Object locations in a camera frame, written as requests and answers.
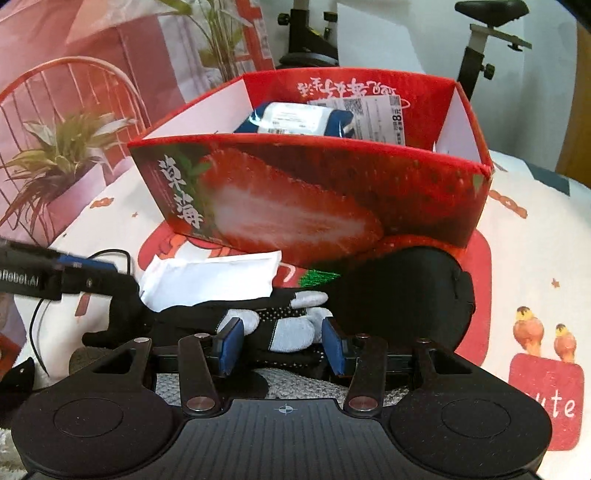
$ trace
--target chair backrest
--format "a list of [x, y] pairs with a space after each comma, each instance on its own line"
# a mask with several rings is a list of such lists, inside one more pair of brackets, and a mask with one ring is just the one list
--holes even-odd
[[[129, 155], [126, 143], [149, 125], [139, 92], [121, 69], [91, 57], [62, 57], [23, 73], [0, 92], [0, 164], [38, 148], [24, 122], [37, 121], [52, 128], [81, 112], [113, 113], [116, 119], [135, 120], [117, 133], [119, 145], [105, 152], [111, 168]], [[0, 170], [0, 217], [25, 184], [15, 176]], [[0, 226], [0, 236], [40, 245], [51, 244], [59, 233], [49, 215], [37, 216], [31, 209], [20, 217], [12, 215]]]

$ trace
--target potted plant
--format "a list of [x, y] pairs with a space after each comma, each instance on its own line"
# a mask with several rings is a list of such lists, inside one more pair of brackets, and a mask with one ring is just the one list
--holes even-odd
[[107, 163], [105, 152], [119, 144], [117, 132], [134, 123], [134, 119], [115, 119], [112, 113], [93, 112], [56, 120], [54, 128], [23, 122], [39, 145], [0, 166], [8, 180], [24, 180], [0, 226], [16, 215], [29, 223], [33, 235], [41, 226], [46, 243], [51, 243], [105, 188], [101, 166]]
[[[252, 27], [252, 24], [233, 12], [228, 0], [159, 1], [174, 8], [177, 15], [188, 18], [204, 36], [207, 46], [199, 49], [199, 58], [205, 68], [218, 69], [222, 82], [241, 74], [236, 65], [236, 48], [243, 39], [243, 27]], [[203, 25], [194, 14], [203, 17]]]

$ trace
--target red chair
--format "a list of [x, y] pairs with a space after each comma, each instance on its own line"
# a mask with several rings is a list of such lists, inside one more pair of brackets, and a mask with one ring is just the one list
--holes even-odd
[[[106, 160], [102, 175], [93, 168], [91, 177], [85, 174], [76, 182], [85, 181], [78, 187], [80, 192], [60, 195], [35, 209], [34, 200], [29, 202], [30, 208], [25, 208], [22, 215], [13, 214], [0, 226], [0, 236], [50, 245], [96, 194], [131, 166], [125, 145], [149, 125], [145, 105], [129, 77], [114, 65], [91, 57], [62, 57], [45, 62], [23, 73], [0, 92], [2, 166], [18, 153], [38, 148], [38, 141], [23, 122], [37, 121], [51, 127], [81, 112], [113, 113], [116, 119], [133, 119], [135, 123], [117, 133], [119, 145], [100, 153]], [[0, 213], [7, 211], [26, 182], [14, 170], [0, 170]]]

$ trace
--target knob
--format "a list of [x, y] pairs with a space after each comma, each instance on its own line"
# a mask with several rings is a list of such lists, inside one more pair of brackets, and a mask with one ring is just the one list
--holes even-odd
[[290, 24], [291, 18], [289, 14], [279, 14], [277, 15], [277, 23], [282, 27], [286, 27]]
[[486, 66], [481, 67], [480, 70], [484, 72], [484, 78], [487, 80], [492, 80], [492, 78], [495, 76], [495, 66], [491, 65], [490, 63], [487, 63]]

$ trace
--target red cardboard box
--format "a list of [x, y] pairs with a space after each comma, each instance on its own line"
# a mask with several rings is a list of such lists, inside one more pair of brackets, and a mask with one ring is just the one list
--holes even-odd
[[[234, 134], [264, 102], [400, 95], [406, 146], [305, 135]], [[380, 250], [384, 238], [465, 248], [491, 158], [454, 80], [368, 69], [245, 74], [129, 144], [173, 229], [302, 267]]]

